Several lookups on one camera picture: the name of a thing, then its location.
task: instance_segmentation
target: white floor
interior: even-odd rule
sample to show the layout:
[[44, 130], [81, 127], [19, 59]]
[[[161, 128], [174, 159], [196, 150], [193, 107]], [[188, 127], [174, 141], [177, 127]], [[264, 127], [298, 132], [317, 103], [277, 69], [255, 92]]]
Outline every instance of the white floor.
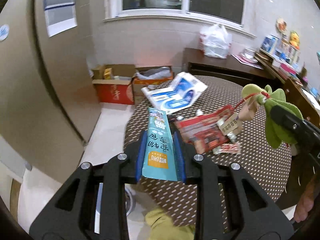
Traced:
[[[121, 153], [125, 127], [133, 111], [134, 106], [103, 104], [101, 116], [81, 162], [97, 165]], [[18, 221], [26, 232], [29, 232], [33, 220], [60, 186], [59, 182], [35, 167], [32, 171], [26, 170], [18, 204]], [[150, 227], [144, 223], [144, 216], [156, 204], [146, 193], [135, 190], [136, 188], [130, 187], [130, 189], [136, 199], [136, 207], [128, 216], [130, 240], [145, 240], [148, 239]], [[293, 212], [294, 207], [284, 210], [288, 219], [293, 217]]]

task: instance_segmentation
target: brown dotted tablecloth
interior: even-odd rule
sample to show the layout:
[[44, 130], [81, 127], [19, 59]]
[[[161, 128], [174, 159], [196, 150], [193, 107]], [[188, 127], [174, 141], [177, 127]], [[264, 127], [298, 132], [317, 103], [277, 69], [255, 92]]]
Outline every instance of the brown dotted tablecloth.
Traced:
[[[197, 109], [201, 109], [204, 114], [210, 114], [218, 107], [228, 104], [235, 106], [241, 100], [241, 86], [220, 78], [196, 77], [208, 88], [194, 105], [174, 113], [175, 115], [183, 115], [185, 118], [194, 117]], [[169, 84], [170, 82], [163, 83], [159, 88], [167, 87]], [[137, 141], [140, 132], [148, 128], [148, 107], [152, 107], [152, 105], [146, 98], [136, 107], [126, 127], [124, 147]], [[211, 157], [213, 162], [220, 165], [228, 166], [233, 162], [239, 163], [276, 201], [282, 194], [289, 177], [291, 154], [285, 144], [282, 144], [278, 149], [273, 149], [268, 145], [264, 134], [265, 118], [265, 109], [261, 106], [252, 121], [244, 122], [244, 129], [237, 137], [237, 141], [241, 142], [240, 154], [207, 155]], [[140, 183], [145, 192], [168, 212], [175, 225], [195, 224], [197, 206], [195, 185], [144, 177]], [[223, 210], [225, 205], [222, 187], [220, 196]]]

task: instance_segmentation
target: round sticker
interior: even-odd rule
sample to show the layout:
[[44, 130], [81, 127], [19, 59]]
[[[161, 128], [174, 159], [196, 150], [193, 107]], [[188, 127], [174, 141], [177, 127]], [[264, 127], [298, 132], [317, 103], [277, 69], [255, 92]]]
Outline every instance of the round sticker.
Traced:
[[9, 34], [9, 25], [4, 24], [0, 27], [0, 41], [5, 40]]

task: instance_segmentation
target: green plush toy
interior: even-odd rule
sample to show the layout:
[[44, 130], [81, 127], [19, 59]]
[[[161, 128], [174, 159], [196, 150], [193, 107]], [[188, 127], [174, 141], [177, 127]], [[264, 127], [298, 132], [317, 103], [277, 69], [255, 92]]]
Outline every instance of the green plush toy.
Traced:
[[241, 96], [243, 98], [247, 98], [252, 94], [255, 94], [255, 100], [258, 102], [258, 104], [264, 105], [265, 107], [265, 134], [269, 145], [276, 149], [280, 146], [282, 141], [288, 144], [297, 143], [291, 132], [276, 124], [270, 117], [271, 108], [273, 106], [281, 106], [285, 110], [303, 120], [300, 110], [295, 105], [285, 101], [284, 91], [282, 89], [277, 89], [276, 91], [272, 92], [272, 89], [269, 85], [267, 85], [265, 89], [262, 89], [254, 84], [248, 84], [242, 89]]

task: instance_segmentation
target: open cardboard box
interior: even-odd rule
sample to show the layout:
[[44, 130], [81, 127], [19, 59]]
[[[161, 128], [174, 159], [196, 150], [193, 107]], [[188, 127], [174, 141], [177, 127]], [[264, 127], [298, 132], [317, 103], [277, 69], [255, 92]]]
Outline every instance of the open cardboard box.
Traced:
[[136, 67], [136, 70], [139, 72], [144, 72], [149, 69], [153, 68], [161, 68], [161, 67], [169, 67], [171, 70], [171, 76], [168, 78], [162, 78], [162, 79], [138, 79], [135, 77], [132, 82], [132, 87], [133, 87], [133, 94], [134, 94], [134, 104], [137, 106], [138, 104], [141, 103], [141, 101], [145, 98], [145, 95], [141, 91], [142, 88], [147, 87], [148, 85], [160, 85], [163, 82], [169, 81], [173, 79], [173, 72], [171, 69], [171, 66], [152, 66], [152, 67]]
[[133, 105], [132, 78], [136, 72], [136, 66], [131, 64], [114, 64], [103, 65], [103, 68], [112, 68], [112, 74], [114, 76], [129, 77], [130, 80], [92, 80], [92, 84], [94, 84], [97, 90], [100, 101]]

